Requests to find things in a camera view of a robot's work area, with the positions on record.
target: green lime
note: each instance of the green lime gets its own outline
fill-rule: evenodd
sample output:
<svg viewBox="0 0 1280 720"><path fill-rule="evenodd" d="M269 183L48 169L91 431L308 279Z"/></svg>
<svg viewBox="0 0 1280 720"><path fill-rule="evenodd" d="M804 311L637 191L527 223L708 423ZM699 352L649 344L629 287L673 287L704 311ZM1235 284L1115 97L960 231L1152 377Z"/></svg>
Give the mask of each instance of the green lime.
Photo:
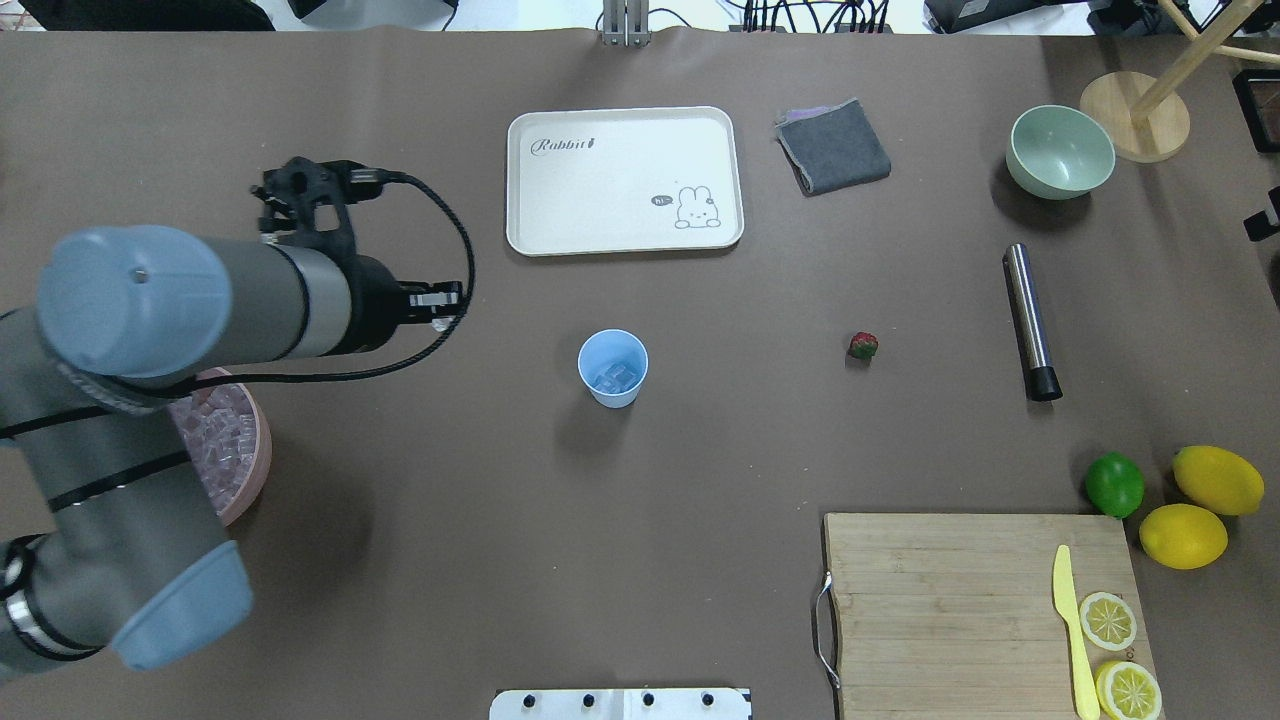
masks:
<svg viewBox="0 0 1280 720"><path fill-rule="evenodd" d="M1142 470L1119 452L1108 452L1089 465L1084 492L1093 505L1112 518L1128 518L1142 505Z"/></svg>

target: white tray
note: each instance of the white tray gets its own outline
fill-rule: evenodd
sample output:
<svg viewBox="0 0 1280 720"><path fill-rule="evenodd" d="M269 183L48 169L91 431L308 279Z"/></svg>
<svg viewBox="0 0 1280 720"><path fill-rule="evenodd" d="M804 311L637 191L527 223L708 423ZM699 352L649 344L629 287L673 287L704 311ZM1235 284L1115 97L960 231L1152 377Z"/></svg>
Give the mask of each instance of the white tray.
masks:
<svg viewBox="0 0 1280 720"><path fill-rule="evenodd" d="M751 691L628 688L506 691L489 720L751 720Z"/></svg>
<svg viewBox="0 0 1280 720"><path fill-rule="evenodd" d="M529 113L507 131L507 242L525 255L728 247L742 237L718 108Z"/></svg>

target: blue paper cup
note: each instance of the blue paper cup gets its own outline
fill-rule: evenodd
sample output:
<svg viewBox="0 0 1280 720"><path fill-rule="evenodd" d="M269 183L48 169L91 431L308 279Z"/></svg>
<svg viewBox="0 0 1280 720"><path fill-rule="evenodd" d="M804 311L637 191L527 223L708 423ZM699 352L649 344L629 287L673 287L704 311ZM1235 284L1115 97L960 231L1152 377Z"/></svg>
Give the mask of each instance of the blue paper cup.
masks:
<svg viewBox="0 0 1280 720"><path fill-rule="evenodd" d="M605 407L626 407L649 374L649 352L627 331L600 331L577 352L577 375Z"/></svg>

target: green bowl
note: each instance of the green bowl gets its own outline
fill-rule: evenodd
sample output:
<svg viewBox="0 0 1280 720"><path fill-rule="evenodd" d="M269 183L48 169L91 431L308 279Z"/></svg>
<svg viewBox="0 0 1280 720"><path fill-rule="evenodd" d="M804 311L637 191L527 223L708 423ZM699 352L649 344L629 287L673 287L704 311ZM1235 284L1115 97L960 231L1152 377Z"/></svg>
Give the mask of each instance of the green bowl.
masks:
<svg viewBox="0 0 1280 720"><path fill-rule="evenodd" d="M1116 149L1107 131L1084 113L1062 105L1039 105L1014 123L1005 164L1027 192L1047 200L1068 200L1111 177Z"/></svg>

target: yellow knife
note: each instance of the yellow knife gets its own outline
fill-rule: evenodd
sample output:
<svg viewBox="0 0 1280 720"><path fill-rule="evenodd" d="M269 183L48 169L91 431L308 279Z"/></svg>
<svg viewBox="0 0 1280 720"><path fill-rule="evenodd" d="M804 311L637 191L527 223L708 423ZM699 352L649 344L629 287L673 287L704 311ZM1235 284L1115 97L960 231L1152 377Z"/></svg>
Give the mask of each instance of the yellow knife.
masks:
<svg viewBox="0 0 1280 720"><path fill-rule="evenodd" d="M1071 548L1057 546L1053 557L1053 609L1066 621L1066 635L1071 641L1071 688L1075 691L1075 714L1083 720L1098 720L1098 692L1093 687L1089 656L1084 653L1084 632L1080 629L1080 611L1075 606L1075 578L1071 577Z"/></svg>

